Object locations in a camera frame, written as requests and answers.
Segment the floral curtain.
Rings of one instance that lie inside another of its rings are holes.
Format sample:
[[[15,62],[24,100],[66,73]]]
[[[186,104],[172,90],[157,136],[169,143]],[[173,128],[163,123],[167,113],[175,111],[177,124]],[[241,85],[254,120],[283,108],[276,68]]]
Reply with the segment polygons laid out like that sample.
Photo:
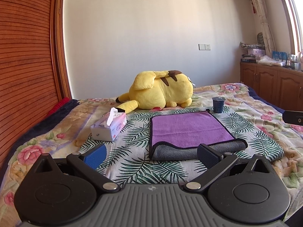
[[[276,50],[276,48],[268,22],[268,13],[265,0],[252,0],[252,2],[259,17],[266,54],[267,56],[272,56],[272,53]]]

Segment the red pillow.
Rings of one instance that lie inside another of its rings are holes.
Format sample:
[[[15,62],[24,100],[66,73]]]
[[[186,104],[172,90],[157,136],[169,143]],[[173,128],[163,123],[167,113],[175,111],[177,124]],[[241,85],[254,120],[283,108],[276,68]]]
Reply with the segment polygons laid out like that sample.
[[[53,108],[47,113],[47,115],[45,117],[47,118],[47,117],[51,116],[53,113],[58,111],[61,107],[63,107],[65,104],[67,104],[70,101],[71,101],[70,98],[64,97],[62,100],[60,100],[57,104],[55,104],[53,106]]]

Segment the wooden cabinet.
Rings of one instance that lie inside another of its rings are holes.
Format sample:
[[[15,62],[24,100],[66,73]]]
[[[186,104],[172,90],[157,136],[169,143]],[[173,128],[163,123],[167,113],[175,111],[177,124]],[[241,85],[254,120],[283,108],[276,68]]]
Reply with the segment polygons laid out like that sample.
[[[240,80],[284,110],[302,111],[302,72],[277,66],[240,63]]]

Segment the palm leaf print cloth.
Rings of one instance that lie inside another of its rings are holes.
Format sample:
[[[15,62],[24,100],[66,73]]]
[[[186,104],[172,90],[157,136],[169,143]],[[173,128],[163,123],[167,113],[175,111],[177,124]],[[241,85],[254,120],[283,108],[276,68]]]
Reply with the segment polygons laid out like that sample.
[[[94,168],[119,186],[185,184],[206,170],[197,156],[200,144],[242,159],[260,154],[276,161],[284,155],[277,142],[228,107],[222,113],[204,108],[132,112],[114,141],[89,136],[80,152],[101,145],[93,159]]]

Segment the clutter pile on cabinet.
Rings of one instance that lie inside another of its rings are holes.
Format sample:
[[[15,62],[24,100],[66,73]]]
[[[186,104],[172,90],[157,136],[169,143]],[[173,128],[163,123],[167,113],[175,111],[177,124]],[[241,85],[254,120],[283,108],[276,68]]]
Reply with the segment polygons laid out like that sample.
[[[268,56],[266,54],[265,42],[263,34],[260,32],[257,35],[257,44],[240,43],[244,54],[241,57],[242,63],[257,63],[266,66],[278,66],[291,70],[302,72],[302,55],[290,54],[281,51],[272,51]]]

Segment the wooden slatted headboard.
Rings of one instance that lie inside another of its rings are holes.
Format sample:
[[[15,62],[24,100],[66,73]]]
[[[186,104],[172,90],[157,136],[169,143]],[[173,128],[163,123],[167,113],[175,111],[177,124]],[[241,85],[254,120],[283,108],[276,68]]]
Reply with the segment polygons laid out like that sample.
[[[1,0],[1,162],[62,97],[54,9],[55,0]]]

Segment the pink tissue box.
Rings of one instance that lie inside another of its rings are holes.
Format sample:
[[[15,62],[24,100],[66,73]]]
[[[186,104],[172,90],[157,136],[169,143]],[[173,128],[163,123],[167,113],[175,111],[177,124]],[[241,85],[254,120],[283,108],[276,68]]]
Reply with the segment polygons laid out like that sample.
[[[94,140],[113,142],[127,123],[126,113],[122,109],[111,108],[91,127]]]

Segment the purple and grey towel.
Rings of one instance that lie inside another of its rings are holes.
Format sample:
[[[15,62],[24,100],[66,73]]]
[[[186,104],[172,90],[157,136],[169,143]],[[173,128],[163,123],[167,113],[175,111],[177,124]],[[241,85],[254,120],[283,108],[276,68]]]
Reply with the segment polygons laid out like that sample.
[[[235,138],[209,110],[161,115],[151,119],[150,159],[197,159],[200,144],[210,146],[219,153],[235,153],[248,148],[244,139]]]

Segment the dark blue cup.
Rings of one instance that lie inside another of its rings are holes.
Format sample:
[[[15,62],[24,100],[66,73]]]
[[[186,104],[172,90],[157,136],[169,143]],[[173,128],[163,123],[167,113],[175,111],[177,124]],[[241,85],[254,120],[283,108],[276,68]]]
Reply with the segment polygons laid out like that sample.
[[[213,112],[222,113],[224,102],[226,99],[224,97],[213,97],[212,100],[213,100]]]

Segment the floral bed quilt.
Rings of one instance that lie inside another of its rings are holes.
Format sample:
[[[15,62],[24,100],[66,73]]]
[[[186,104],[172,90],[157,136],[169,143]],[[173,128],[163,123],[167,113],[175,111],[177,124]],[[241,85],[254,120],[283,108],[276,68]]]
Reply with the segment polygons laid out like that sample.
[[[277,107],[262,100],[244,84],[220,84],[198,88],[189,108],[212,107],[212,98],[223,96],[225,106],[252,122],[265,132],[284,152],[282,158],[272,161],[272,166],[283,180],[290,194],[291,203],[286,219],[302,207],[302,126],[287,124]],[[36,136],[19,146],[8,162],[1,182],[1,226],[18,226],[20,218],[14,207],[14,194],[31,166],[42,153],[64,158],[80,152],[90,134],[90,126],[116,105],[114,98],[91,98],[80,103],[53,129]],[[172,108],[152,111],[168,111]]]

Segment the dark blue blanket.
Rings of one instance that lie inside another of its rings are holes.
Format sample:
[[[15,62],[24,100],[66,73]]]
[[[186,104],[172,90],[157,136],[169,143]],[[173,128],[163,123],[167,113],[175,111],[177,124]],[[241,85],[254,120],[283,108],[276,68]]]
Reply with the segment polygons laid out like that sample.
[[[80,103],[78,102],[78,100],[72,99],[70,102],[61,107],[58,111],[56,111],[47,118],[45,117],[41,122],[37,123],[35,126],[30,128],[25,134],[21,136],[10,148],[7,158],[4,160],[4,165],[1,168],[1,182],[3,181],[4,175],[8,168],[8,162],[17,148],[23,145],[25,142],[31,140],[32,138],[49,132],[57,124],[59,124],[71,112],[73,108],[75,108],[79,104]]]

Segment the white wall switch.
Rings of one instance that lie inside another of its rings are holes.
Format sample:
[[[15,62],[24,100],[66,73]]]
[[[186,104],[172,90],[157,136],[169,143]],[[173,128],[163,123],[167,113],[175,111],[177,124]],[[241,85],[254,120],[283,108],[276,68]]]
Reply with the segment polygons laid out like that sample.
[[[211,50],[211,45],[210,44],[199,44],[198,45],[199,50]]]

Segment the yellow Pikachu plush toy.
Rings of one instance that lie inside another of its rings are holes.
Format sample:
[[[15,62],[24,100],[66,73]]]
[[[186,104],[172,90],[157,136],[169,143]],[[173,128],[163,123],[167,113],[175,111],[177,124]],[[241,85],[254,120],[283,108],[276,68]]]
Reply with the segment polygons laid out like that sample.
[[[137,108],[186,108],[192,104],[193,90],[190,78],[178,70],[143,71],[135,77],[129,91],[117,97],[116,102],[125,113]]]

